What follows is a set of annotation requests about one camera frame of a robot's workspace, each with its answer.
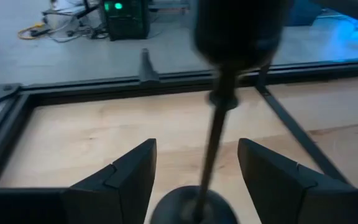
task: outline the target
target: black metal frame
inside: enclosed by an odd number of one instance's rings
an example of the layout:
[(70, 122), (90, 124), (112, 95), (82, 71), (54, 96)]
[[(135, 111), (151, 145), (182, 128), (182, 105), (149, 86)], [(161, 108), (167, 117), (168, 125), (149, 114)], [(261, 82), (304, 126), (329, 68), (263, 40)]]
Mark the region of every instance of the black metal frame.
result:
[[(212, 71), (167, 73), (160, 74), (156, 79), (147, 73), (143, 75), (141, 73), (141, 77), (22, 86), (9, 99), (8, 104), (0, 113), (0, 173), (21, 131), (25, 128), (29, 115), (37, 106), (210, 90), (213, 75)], [(357, 76), (358, 60), (272, 65), (241, 77), (239, 86), (255, 86), (317, 165), (332, 178), (347, 182), (341, 172), (266, 89), (266, 84), (310, 82)]]

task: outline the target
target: floor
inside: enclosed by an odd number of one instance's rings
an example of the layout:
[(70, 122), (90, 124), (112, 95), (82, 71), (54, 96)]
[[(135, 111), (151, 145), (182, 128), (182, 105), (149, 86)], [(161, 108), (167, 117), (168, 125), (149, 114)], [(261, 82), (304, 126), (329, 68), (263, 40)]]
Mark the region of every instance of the floor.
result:
[[(48, 38), (19, 40), (17, 31), (41, 20), (48, 1), (0, 0), (0, 83), (54, 83), (137, 75), (140, 51), (150, 50), (160, 73), (208, 69), (191, 47), (189, 19), (158, 15), (150, 39), (88, 40), (59, 44)], [(98, 13), (89, 15), (98, 23)], [(358, 58), (358, 32), (349, 21), (318, 19), (312, 27), (287, 27), (274, 64)]]

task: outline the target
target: green light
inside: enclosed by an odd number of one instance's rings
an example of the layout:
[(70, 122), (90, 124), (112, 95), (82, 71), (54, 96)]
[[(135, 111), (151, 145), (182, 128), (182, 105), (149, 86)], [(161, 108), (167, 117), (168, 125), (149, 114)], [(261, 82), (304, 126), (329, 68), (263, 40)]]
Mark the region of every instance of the green light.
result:
[(115, 7), (116, 9), (122, 9), (122, 4), (121, 4), (121, 3), (115, 3), (115, 4), (114, 4), (114, 7)]

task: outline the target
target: wooden table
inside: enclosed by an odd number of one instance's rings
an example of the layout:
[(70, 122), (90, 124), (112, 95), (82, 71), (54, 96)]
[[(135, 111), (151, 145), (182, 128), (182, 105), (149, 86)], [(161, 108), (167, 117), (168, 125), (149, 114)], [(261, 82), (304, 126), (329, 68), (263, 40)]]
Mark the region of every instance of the wooden table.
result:
[[(347, 146), (355, 136), (358, 138), (357, 133), (346, 134), (344, 139), (333, 135), (342, 133), (339, 130), (344, 129), (339, 127), (353, 129), (358, 125), (358, 80), (279, 85), (270, 89), (321, 147), (329, 148), (335, 142), (339, 148)], [(241, 223), (260, 223), (237, 160), (239, 138), (249, 138), (319, 169), (256, 90), (241, 88), (237, 92), (241, 103), (229, 112), (211, 188), (226, 198)], [(212, 112), (206, 104), (206, 94), (38, 107), (1, 176), (0, 187), (70, 186), (147, 138), (156, 138), (157, 171), (148, 223), (152, 210), (166, 193), (200, 181)]]

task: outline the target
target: electronic equipment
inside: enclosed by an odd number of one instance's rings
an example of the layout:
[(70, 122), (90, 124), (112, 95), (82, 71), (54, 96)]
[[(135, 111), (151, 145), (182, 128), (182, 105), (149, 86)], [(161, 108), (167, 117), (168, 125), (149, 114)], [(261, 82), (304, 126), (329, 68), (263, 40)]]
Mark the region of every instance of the electronic equipment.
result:
[(99, 7), (111, 41), (147, 38), (150, 30), (149, 0), (101, 0)]

